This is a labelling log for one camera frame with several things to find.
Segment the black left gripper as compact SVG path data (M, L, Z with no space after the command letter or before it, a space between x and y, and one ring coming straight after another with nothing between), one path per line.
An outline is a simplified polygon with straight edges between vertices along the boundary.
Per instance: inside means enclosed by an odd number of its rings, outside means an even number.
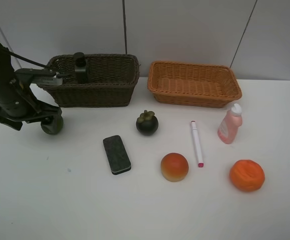
M23 123L40 123L41 129L46 134L56 134L56 120L54 116L62 117L62 110L38 100L38 111L29 103L23 101L12 101L7 104L0 103L0 124L20 131Z

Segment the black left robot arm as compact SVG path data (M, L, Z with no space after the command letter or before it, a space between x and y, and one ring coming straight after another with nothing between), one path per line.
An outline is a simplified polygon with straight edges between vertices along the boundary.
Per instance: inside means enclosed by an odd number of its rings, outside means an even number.
M52 69L14 70L11 56L0 43L0 124L20 131L23 123L39 122L46 134L58 134L64 125L61 108L38 100L30 86L60 86L62 75Z

